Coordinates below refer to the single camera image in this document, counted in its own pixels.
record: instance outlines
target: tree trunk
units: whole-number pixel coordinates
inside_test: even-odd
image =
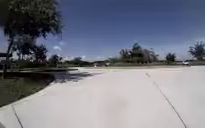
[[[7,52],[6,52],[5,64],[3,65],[3,74],[2,74],[2,77],[3,77],[3,78],[6,78],[7,66],[8,66],[8,64],[9,64],[10,51],[11,51],[11,49],[12,49],[13,42],[14,42],[14,38],[11,37],[11,40],[10,40],[10,42],[9,42],[9,46],[8,46],[8,49],[7,49]]]

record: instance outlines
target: green lawn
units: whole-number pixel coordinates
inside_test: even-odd
[[[53,77],[47,74],[9,74],[2,79],[0,74],[0,107],[29,96],[45,88]]]

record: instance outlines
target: pavement crack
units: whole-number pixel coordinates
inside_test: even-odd
[[[21,127],[21,128],[24,128],[23,125],[22,125],[22,123],[21,123],[21,121],[20,121],[20,118],[18,117],[18,115],[17,115],[17,113],[16,113],[16,110],[15,110],[15,108],[14,108],[13,105],[12,105],[12,109],[13,109],[13,112],[14,112],[14,114],[15,114],[15,116],[16,116],[17,121],[18,121],[19,124],[20,124],[20,127]]]
[[[162,96],[165,98],[165,100],[168,102],[168,104],[170,105],[170,107],[174,110],[174,112],[176,113],[176,115],[178,116],[178,118],[180,119],[180,121],[182,122],[182,124],[184,125],[184,128],[187,128],[187,125],[185,124],[184,120],[182,119],[181,115],[178,113],[178,111],[176,110],[176,108],[174,107],[174,105],[170,102],[170,100],[168,99],[168,97],[163,93],[163,91],[160,89],[160,87],[158,86],[158,84],[152,80],[153,85],[159,90],[159,92],[162,94]]]

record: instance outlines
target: blue sky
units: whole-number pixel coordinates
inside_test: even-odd
[[[50,54],[95,60],[137,42],[161,58],[174,52],[186,59],[189,46],[205,42],[205,0],[60,0],[60,10],[63,34],[38,40]]]

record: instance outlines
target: parking lot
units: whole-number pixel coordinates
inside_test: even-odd
[[[205,66],[81,68],[68,78],[60,74],[48,88],[0,108],[0,122],[7,128],[205,128]]]

